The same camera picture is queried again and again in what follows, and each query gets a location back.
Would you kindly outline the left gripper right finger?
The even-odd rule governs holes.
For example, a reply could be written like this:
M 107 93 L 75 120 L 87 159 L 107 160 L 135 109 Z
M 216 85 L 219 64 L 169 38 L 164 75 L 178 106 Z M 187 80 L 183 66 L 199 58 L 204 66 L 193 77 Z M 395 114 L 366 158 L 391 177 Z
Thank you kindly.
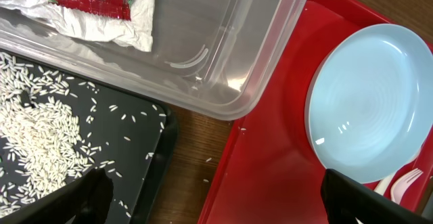
M 321 199 L 329 224 L 432 224 L 334 169 L 325 171 Z

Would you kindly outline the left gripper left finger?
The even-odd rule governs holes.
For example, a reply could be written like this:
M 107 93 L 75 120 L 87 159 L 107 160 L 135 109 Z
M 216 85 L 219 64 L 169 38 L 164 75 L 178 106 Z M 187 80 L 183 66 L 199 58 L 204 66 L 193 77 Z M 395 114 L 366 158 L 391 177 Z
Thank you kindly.
M 1 218 L 2 224 L 104 224 L 113 199 L 114 184 L 103 169 L 85 176 Z

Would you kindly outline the pink plastic fork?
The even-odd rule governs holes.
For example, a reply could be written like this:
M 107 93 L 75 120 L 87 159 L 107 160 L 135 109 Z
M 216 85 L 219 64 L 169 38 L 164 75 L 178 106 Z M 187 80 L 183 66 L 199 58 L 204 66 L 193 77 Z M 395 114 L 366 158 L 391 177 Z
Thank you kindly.
M 423 173 L 424 172 L 420 169 L 413 169 L 412 171 L 400 177 L 391 187 L 391 200 L 397 204 L 400 204 L 405 192 L 420 176 L 423 175 Z

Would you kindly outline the white plastic spoon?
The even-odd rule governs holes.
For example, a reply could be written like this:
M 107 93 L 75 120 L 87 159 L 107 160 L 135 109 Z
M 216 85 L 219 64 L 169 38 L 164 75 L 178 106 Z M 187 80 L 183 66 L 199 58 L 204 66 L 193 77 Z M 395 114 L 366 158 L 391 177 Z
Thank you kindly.
M 418 150 L 418 152 L 412 157 L 412 159 L 410 159 L 407 164 L 413 162 L 420 153 L 421 150 Z M 392 181 L 393 177 L 395 176 L 396 172 L 390 174 L 389 176 L 383 178 L 381 181 L 379 181 L 379 183 L 376 185 L 374 192 L 380 194 L 380 195 L 384 195 L 384 193 L 386 192 L 386 190 L 388 189 L 388 186 L 390 185 L 390 182 Z M 360 220 L 357 219 L 358 224 L 363 224 Z

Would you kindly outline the light blue plate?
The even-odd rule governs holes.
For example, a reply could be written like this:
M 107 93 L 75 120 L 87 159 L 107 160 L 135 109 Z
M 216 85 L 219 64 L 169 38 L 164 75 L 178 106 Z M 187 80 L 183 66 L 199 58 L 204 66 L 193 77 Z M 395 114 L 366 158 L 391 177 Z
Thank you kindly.
M 432 128 L 432 52 L 412 30 L 375 24 L 322 60 L 304 107 L 318 161 L 359 183 L 410 162 Z

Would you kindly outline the white napkin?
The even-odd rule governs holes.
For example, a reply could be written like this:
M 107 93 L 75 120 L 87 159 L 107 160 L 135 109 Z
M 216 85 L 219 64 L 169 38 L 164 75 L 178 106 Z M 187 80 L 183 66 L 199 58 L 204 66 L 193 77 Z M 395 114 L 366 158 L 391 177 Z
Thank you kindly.
M 129 4 L 130 21 L 62 7 L 53 0 L 1 0 L 1 7 L 17 9 L 28 18 L 46 20 L 62 35 L 85 41 L 113 41 L 122 47 L 150 52 L 155 0 L 131 0 Z

